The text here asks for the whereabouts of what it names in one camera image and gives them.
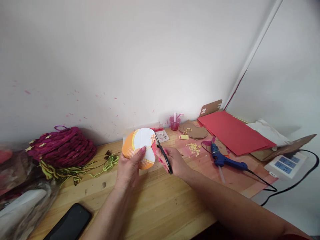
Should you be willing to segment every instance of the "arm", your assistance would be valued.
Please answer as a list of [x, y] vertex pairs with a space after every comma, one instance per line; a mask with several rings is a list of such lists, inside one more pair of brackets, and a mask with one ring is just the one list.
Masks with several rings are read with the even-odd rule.
[[[250, 199], [192, 170], [175, 148], [165, 149], [174, 175], [184, 180], [231, 232], [245, 239], [269, 240], [286, 234], [311, 239], [292, 224]], [[164, 159], [160, 151], [157, 151], [157, 156]]]
[[139, 179], [138, 162], [146, 148], [141, 148], [131, 159], [121, 154], [114, 189], [103, 203], [82, 240], [118, 239], [134, 186]]

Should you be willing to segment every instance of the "white wall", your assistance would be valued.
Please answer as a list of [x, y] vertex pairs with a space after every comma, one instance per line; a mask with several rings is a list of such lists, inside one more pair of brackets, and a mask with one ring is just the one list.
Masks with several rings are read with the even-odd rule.
[[[227, 111], [253, 122], [260, 118], [291, 140], [320, 134], [320, 2], [284, 0]], [[320, 156], [320, 136], [302, 149]], [[310, 158], [283, 190], [315, 163]], [[265, 208], [310, 235], [320, 235], [320, 169], [295, 189], [275, 196]], [[261, 204], [270, 192], [253, 198]]]
[[227, 99], [273, 3], [0, 0], [0, 141], [195, 119]]

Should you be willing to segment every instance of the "power strip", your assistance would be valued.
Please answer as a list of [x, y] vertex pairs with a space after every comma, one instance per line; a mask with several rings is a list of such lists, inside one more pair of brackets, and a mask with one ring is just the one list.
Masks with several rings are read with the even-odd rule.
[[307, 158], [307, 156], [300, 152], [297, 152], [291, 158], [279, 155], [269, 162], [264, 168], [271, 176], [285, 181], [292, 179], [296, 175]]

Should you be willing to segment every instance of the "red paper scrap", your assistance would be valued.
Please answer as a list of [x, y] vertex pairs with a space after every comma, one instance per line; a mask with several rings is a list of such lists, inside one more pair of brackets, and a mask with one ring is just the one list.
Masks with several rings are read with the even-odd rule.
[[208, 114], [198, 121], [238, 156], [276, 146], [226, 111]]

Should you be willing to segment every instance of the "smartphone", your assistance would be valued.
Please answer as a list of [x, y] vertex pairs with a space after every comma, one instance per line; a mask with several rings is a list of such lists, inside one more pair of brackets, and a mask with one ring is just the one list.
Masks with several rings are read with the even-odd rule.
[[75, 203], [53, 227], [44, 240], [77, 240], [92, 218], [92, 214]]

